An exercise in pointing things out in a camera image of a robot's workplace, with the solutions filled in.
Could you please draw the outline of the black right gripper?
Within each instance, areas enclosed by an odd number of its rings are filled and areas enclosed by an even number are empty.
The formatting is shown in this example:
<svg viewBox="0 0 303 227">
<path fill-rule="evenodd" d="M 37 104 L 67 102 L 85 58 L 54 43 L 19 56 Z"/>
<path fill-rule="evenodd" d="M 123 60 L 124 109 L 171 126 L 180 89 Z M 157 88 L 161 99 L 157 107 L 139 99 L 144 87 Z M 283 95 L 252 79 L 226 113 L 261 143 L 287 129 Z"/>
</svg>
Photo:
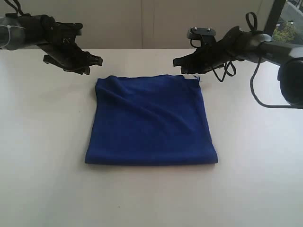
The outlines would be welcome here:
<svg viewBox="0 0 303 227">
<path fill-rule="evenodd" d="M 178 57 L 173 60 L 173 66 L 180 66 L 181 74 L 201 74 L 201 72 L 209 72 L 230 61 L 236 60 L 233 48 L 235 41 L 224 41 L 223 39 L 218 42 L 202 43 L 200 46 L 192 44 L 196 50 L 192 55 Z"/>
</svg>

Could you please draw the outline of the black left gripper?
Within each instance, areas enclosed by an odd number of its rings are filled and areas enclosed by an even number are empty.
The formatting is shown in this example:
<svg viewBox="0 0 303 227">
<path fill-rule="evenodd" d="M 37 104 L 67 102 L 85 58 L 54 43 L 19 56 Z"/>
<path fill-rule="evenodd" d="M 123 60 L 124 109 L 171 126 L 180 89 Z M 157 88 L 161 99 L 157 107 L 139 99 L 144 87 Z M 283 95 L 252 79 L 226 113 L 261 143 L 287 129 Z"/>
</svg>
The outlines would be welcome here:
<svg viewBox="0 0 303 227">
<path fill-rule="evenodd" d="M 43 62 L 64 71 L 89 75 L 90 66 L 102 66 L 103 59 L 83 51 L 75 42 L 81 35 L 83 24 L 43 22 L 45 43 L 42 50 L 46 53 Z"/>
</svg>

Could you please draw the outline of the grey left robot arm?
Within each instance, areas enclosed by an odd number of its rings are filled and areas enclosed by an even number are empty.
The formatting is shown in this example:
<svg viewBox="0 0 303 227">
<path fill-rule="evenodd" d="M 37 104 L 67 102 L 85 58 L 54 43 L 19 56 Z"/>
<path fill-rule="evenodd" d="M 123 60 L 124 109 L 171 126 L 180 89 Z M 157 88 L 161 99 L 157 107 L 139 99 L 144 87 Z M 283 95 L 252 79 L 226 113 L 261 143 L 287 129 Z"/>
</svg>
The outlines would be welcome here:
<svg viewBox="0 0 303 227">
<path fill-rule="evenodd" d="M 57 22 L 47 15 L 7 13 L 0 19 L 0 47 L 14 51 L 37 46 L 45 52 L 44 63 L 66 72 L 88 75 L 91 66 L 102 66 L 103 59 L 76 44 L 82 28 L 81 23 Z"/>
</svg>

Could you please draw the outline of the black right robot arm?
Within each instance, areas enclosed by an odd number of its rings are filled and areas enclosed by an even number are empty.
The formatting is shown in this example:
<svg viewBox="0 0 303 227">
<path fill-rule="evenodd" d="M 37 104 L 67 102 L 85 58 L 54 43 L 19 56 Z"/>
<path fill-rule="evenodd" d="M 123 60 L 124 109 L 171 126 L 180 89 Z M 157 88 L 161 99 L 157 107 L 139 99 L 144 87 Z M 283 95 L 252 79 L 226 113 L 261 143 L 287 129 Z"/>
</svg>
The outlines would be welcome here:
<svg viewBox="0 0 303 227">
<path fill-rule="evenodd" d="M 253 88 L 255 73 L 250 79 L 250 90 L 257 103 L 266 108 L 302 109 L 303 107 L 303 47 L 296 44 L 274 42 L 271 36 L 252 29 L 242 31 L 238 26 L 230 29 L 219 41 L 210 28 L 192 27 L 187 32 L 190 41 L 200 41 L 192 54 L 175 58 L 173 65 L 179 66 L 182 74 L 206 74 L 223 68 L 224 75 L 234 76 L 228 71 L 234 61 L 250 61 L 260 66 L 268 61 L 279 66 L 277 80 L 286 105 L 268 105 L 261 102 Z"/>
</svg>

